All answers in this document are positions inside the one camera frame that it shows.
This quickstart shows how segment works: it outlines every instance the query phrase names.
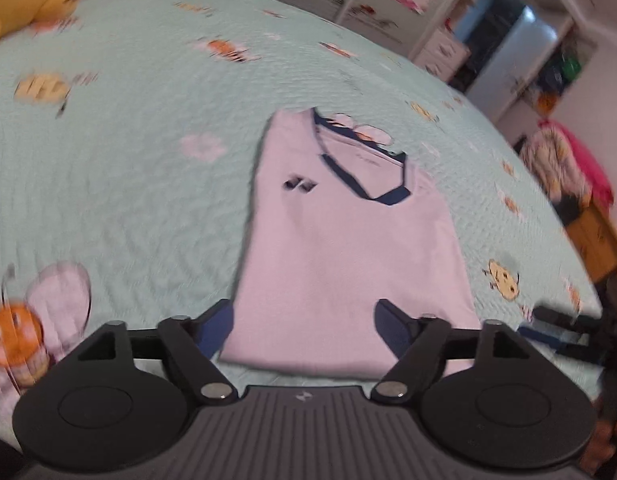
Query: white drawer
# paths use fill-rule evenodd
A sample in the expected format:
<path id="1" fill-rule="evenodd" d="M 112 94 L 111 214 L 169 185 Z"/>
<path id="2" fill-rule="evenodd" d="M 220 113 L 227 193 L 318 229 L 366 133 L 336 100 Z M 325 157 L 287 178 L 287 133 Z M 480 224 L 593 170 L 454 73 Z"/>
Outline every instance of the white drawer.
<path id="1" fill-rule="evenodd" d="M 431 52 L 428 52 L 428 50 L 423 50 L 420 52 L 413 63 L 444 82 L 447 82 L 451 77 L 453 77 L 455 71 L 457 70 L 447 64 L 444 64 L 437 56 L 434 56 Z"/>
<path id="2" fill-rule="evenodd" d="M 426 43 L 425 50 L 437 57 L 444 64 L 457 70 L 469 56 L 469 50 L 463 43 L 445 30 L 436 30 Z"/>

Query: light pink t-shirt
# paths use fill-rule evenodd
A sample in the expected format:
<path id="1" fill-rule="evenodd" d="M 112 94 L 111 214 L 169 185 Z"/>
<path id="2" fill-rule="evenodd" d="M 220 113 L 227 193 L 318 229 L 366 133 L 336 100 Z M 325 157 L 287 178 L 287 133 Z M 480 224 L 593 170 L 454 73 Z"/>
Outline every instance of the light pink t-shirt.
<path id="1" fill-rule="evenodd" d="M 222 360 L 380 378 L 396 362 L 375 331 L 382 298 L 412 317 L 480 327 L 444 199 L 404 159 L 314 110 L 274 115 Z"/>

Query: light blue bedspread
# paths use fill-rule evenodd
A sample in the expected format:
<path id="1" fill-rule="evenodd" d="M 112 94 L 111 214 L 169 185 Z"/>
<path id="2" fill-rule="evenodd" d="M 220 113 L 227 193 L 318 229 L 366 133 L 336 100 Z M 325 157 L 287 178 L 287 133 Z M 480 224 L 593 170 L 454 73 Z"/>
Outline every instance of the light blue bedspread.
<path id="1" fill-rule="evenodd" d="M 274 0 L 81 0 L 75 17 L 0 42 L 0 279 L 13 262 L 12 295 L 69 259 L 92 279 L 91 331 L 110 319 L 153 327 L 230 296 L 266 123 L 316 106 L 386 131 L 434 177 L 481 319 L 516 328 L 539 300 L 599 312 L 521 161 L 406 59 Z M 64 106 L 45 104 L 62 84 Z M 485 273 L 490 260 L 516 297 Z M 599 370 L 556 362 L 595 394 Z M 350 382 L 220 367 L 240 389 Z"/>

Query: metal screw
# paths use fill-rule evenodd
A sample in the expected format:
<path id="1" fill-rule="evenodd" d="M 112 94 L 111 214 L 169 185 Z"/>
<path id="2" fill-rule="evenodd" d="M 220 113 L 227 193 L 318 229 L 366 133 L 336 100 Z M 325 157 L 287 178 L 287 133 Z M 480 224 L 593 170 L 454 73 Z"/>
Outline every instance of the metal screw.
<path id="1" fill-rule="evenodd" d="M 384 397 L 404 397 L 409 388 L 399 381 L 385 381 L 375 386 L 375 390 Z"/>
<path id="2" fill-rule="evenodd" d="M 208 383 L 204 384 L 200 391 L 207 399 L 225 399 L 233 393 L 233 388 L 225 383 Z"/>

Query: white wall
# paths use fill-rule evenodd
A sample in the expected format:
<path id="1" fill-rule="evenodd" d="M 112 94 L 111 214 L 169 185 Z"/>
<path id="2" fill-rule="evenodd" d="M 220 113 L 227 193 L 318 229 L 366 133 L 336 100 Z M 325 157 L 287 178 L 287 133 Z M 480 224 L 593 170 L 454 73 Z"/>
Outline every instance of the white wall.
<path id="1" fill-rule="evenodd" d="M 617 227 L 617 50 L 600 46 L 551 118 L 567 126 L 593 153 L 615 192 Z"/>
<path id="2" fill-rule="evenodd" d="M 506 110 L 495 127 L 513 146 L 523 135 L 532 136 L 538 131 L 540 115 L 522 99 L 518 99 Z"/>

